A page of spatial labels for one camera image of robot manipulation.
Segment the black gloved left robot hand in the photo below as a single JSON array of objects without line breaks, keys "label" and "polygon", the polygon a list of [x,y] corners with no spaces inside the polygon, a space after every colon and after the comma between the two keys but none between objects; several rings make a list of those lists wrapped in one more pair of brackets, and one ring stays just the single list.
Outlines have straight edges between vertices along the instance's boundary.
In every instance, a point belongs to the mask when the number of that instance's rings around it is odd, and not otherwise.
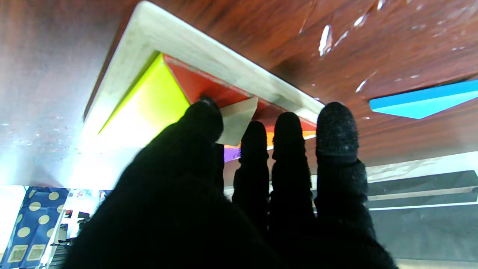
[{"label": "black gloved left robot hand", "polygon": [[73,241],[63,269],[396,269],[366,206],[350,109],[327,104],[317,118],[317,196],[298,116],[280,114],[275,163],[265,127],[241,142],[232,200],[224,194],[220,109],[201,97],[125,168]]}]

